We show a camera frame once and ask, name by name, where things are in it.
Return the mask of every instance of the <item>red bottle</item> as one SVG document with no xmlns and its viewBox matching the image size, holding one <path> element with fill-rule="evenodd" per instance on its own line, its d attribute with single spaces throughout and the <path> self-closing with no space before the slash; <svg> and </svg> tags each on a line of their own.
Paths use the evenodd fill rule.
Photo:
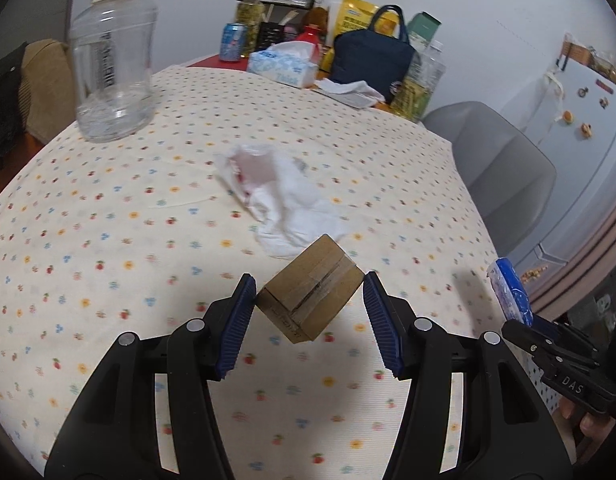
<svg viewBox="0 0 616 480">
<path fill-rule="evenodd" d="M 304 31 L 297 36 L 295 41 L 307 41 L 308 43 L 314 44 L 314 50 L 312 51 L 312 56 L 310 57 L 310 61 L 319 65 L 320 60 L 322 59 L 322 40 L 319 36 L 319 27 L 317 25 L 306 25 L 304 27 Z"/>
</svg>

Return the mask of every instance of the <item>white refrigerator door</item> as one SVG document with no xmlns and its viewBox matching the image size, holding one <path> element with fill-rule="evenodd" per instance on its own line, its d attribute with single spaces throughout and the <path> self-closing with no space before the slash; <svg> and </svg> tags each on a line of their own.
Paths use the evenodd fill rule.
<svg viewBox="0 0 616 480">
<path fill-rule="evenodd" d="M 522 279 L 524 289 L 530 296 L 562 267 L 562 263 L 544 260 L 541 247 L 537 246 L 515 266 L 515 272 Z"/>
<path fill-rule="evenodd" d="M 616 138 L 591 183 L 541 247 L 555 258 L 570 260 L 590 240 L 616 207 Z"/>
<path fill-rule="evenodd" d="M 556 77 L 564 88 L 563 110 L 571 111 L 574 122 L 554 122 L 559 108 L 554 98 L 556 86 L 551 84 L 525 134 L 555 166 L 557 179 L 539 223 L 511 253 L 513 263 L 520 262 L 569 212 L 616 137 L 616 85 L 573 60 Z M 583 123 L 591 126 L 589 139 L 582 134 Z"/>
</svg>

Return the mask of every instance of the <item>clear plastic bottle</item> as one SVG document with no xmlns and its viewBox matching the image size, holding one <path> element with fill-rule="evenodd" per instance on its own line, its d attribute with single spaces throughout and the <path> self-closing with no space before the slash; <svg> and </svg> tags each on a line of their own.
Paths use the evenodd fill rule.
<svg viewBox="0 0 616 480">
<path fill-rule="evenodd" d="M 76 115 L 86 139 L 121 139 L 152 119 L 150 50 L 156 20 L 157 6 L 150 0 L 92 0 L 73 21 Z"/>
<path fill-rule="evenodd" d="M 435 91 L 446 66 L 441 59 L 443 45 L 432 41 L 421 54 L 421 63 L 416 58 L 408 69 L 402 87 L 390 104 L 392 111 L 410 121 L 419 121 L 426 111 L 430 97 Z"/>
<path fill-rule="evenodd" d="M 255 50 L 263 12 L 264 4 L 259 0 L 242 0 L 237 4 L 234 20 L 248 27 L 246 41 L 243 43 L 242 57 L 248 57 Z"/>
</svg>

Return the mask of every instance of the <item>gray chair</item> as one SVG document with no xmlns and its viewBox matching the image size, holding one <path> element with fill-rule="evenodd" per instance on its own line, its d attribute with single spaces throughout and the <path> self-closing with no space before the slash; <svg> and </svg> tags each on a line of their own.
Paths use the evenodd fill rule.
<svg viewBox="0 0 616 480">
<path fill-rule="evenodd" d="M 479 102 L 429 113 L 424 126 L 453 143 L 454 163 L 499 256 L 506 256 L 541 218 L 557 172 L 512 124 Z"/>
</svg>

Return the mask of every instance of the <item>blue soda can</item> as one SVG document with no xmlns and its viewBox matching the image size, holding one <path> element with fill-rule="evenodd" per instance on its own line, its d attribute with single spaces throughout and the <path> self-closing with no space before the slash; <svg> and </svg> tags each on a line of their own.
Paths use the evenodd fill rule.
<svg viewBox="0 0 616 480">
<path fill-rule="evenodd" d="M 222 46 L 219 50 L 221 61 L 236 62 L 242 58 L 243 43 L 246 41 L 248 27 L 241 23 L 227 23 L 222 34 Z"/>
</svg>

